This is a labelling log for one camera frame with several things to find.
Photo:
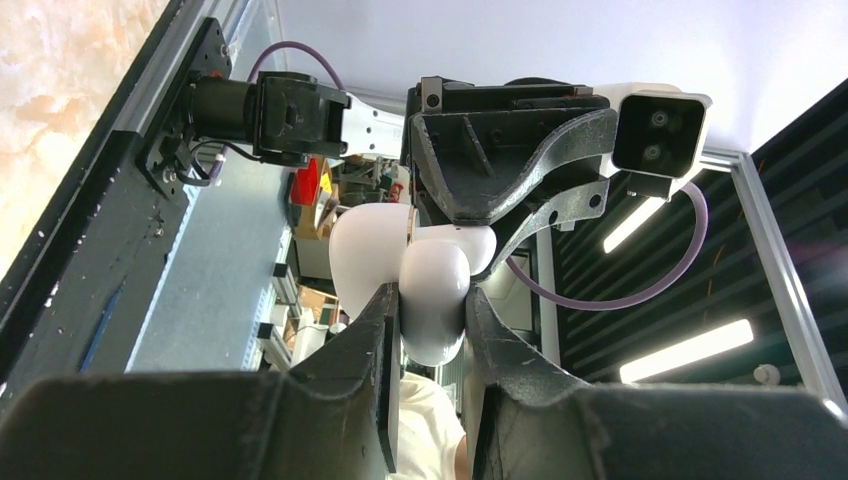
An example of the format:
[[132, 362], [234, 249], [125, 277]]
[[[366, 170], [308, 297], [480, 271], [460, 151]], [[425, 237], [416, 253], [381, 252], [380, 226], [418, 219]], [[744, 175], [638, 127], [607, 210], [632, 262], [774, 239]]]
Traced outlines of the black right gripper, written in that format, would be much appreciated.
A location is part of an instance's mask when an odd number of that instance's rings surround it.
[[598, 180], [599, 163], [613, 150], [618, 115], [593, 89], [433, 76], [409, 90], [401, 159], [423, 224], [494, 223], [495, 254], [475, 283], [537, 232], [604, 213], [610, 181]]

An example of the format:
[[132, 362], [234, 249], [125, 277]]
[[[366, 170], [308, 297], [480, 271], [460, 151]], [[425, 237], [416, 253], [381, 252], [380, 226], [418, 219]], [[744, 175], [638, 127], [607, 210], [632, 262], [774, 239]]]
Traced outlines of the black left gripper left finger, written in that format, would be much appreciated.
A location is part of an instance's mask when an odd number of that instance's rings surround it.
[[5, 479], [382, 479], [396, 464], [399, 291], [285, 373], [69, 375], [1, 423]]

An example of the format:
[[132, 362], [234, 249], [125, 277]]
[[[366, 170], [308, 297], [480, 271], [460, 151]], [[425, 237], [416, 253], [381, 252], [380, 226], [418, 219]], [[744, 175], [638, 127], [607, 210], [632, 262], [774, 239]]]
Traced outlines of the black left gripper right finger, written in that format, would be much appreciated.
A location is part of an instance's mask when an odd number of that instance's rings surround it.
[[475, 479], [843, 479], [847, 418], [796, 388], [592, 385], [465, 299]]

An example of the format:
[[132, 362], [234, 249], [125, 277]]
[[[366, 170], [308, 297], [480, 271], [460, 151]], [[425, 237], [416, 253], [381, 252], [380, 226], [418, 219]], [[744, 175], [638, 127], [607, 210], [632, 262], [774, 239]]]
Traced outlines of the white earbud charging case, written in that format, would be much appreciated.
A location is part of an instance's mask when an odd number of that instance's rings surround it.
[[342, 309], [357, 319], [381, 285], [397, 284], [404, 349], [414, 362], [438, 367], [458, 354], [465, 297], [496, 246], [489, 226], [423, 226], [411, 205], [369, 203], [337, 219], [328, 252]]

